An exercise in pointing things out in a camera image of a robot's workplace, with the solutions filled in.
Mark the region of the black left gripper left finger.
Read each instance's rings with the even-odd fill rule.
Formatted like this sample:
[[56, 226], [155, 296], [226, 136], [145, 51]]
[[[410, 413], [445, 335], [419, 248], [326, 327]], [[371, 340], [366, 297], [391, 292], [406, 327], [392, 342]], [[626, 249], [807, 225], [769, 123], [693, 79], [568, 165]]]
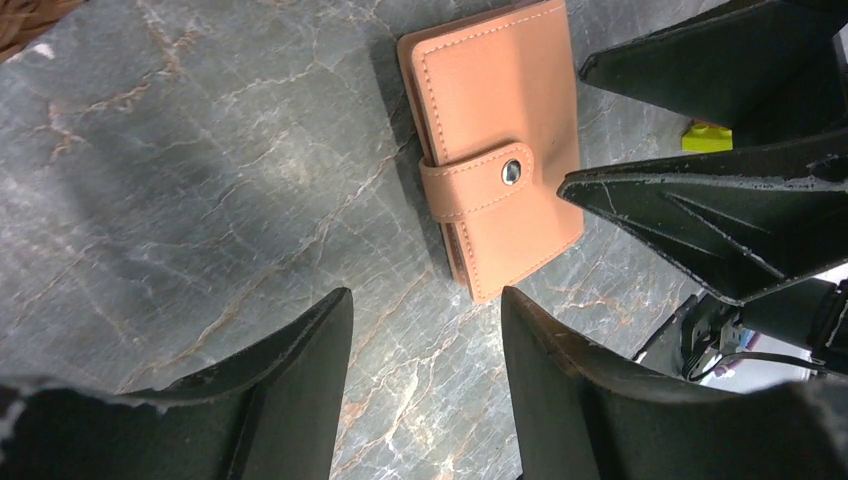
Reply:
[[5, 479], [325, 479], [352, 343], [338, 288], [289, 325], [168, 387], [109, 394], [1, 380]]

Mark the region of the brown woven basket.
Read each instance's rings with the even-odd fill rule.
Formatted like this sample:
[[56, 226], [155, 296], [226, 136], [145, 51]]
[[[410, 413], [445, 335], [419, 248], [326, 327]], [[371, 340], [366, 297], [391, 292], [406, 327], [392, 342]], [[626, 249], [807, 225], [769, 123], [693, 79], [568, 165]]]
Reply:
[[1, 62], [20, 53], [85, 0], [6, 0], [1, 2]]

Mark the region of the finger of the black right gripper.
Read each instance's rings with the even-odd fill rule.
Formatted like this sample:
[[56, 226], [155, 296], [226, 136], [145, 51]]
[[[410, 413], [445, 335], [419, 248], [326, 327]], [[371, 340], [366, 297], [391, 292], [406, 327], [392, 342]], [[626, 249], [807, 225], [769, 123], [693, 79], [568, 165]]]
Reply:
[[591, 86], [727, 127], [736, 147], [847, 125], [844, 1], [728, 1], [591, 54]]

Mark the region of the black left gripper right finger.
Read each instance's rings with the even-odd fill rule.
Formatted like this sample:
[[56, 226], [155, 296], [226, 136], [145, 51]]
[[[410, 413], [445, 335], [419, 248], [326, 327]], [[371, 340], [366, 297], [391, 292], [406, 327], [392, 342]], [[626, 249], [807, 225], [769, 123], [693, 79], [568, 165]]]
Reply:
[[847, 385], [750, 393], [646, 368], [501, 296], [504, 358], [526, 479], [843, 479]]

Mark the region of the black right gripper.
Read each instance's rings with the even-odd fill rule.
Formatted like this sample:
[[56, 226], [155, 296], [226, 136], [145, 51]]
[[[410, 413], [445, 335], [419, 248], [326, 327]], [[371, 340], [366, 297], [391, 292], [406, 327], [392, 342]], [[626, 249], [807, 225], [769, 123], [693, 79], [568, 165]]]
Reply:
[[739, 123], [747, 148], [566, 175], [562, 199], [718, 299], [754, 300], [690, 296], [634, 361], [702, 383], [846, 371], [846, 126], [846, 54], [825, 46]]

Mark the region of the yellow-green small block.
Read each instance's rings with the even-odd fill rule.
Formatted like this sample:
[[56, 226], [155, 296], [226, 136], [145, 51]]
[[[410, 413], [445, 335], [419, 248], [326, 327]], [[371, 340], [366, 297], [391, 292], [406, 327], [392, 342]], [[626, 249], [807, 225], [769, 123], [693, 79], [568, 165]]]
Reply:
[[730, 151], [733, 149], [733, 134], [727, 127], [694, 120], [681, 137], [681, 149], [691, 153]]

